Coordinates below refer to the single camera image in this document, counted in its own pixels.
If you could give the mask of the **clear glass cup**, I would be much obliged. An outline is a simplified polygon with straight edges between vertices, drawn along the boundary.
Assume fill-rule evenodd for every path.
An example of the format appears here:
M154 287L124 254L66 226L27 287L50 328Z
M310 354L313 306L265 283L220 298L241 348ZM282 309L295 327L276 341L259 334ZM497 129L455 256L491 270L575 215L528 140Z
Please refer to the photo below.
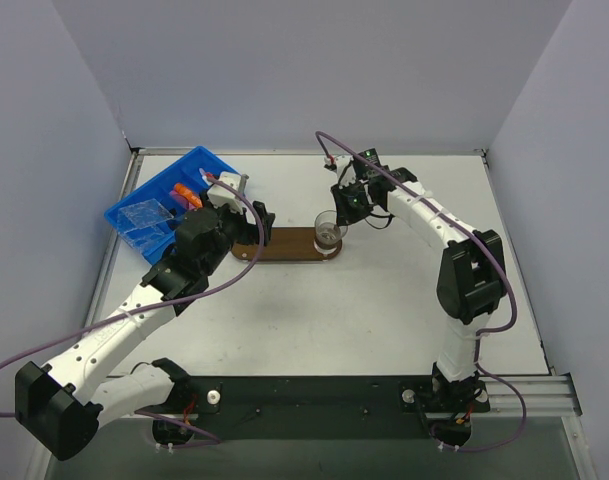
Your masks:
M320 212L314 221L315 248L322 254L330 254L337 249L347 231L347 226L337 224L335 210Z

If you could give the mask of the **clear textured acrylic holder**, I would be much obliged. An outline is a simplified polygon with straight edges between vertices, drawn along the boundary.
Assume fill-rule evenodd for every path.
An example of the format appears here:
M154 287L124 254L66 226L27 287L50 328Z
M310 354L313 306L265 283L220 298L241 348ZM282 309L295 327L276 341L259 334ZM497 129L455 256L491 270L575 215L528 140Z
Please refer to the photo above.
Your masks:
M142 252L161 241L162 229L174 214L155 199L121 207L117 210L118 235L134 250Z

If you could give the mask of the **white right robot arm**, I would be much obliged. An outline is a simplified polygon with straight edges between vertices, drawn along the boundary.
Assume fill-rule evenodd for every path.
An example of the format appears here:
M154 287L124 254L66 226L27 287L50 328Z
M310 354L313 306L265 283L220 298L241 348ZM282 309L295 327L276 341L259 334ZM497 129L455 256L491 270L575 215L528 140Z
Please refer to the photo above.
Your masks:
M507 294L501 237L456 219L405 168L381 175L349 163L334 170L337 181L330 192L340 226L365 220L379 207L387 219L402 221L440 253L436 297L446 330L433 366L434 389L447 397L475 390L480 342Z

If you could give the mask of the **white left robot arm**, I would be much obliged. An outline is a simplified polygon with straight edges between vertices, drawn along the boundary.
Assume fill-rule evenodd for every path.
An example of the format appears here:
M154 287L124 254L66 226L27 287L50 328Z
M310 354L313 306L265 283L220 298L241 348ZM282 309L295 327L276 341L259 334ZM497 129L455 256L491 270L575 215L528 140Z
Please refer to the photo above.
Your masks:
M270 242L274 214L252 204L260 222L243 212L207 205L184 215L174 240L143 276L123 305L118 321L80 339L39 366L28 362L15 375L15 418L57 459L82 451L101 426L133 410L159 404L177 411L189 387L156 366L108 381L108 374L151 333L178 317L235 244Z

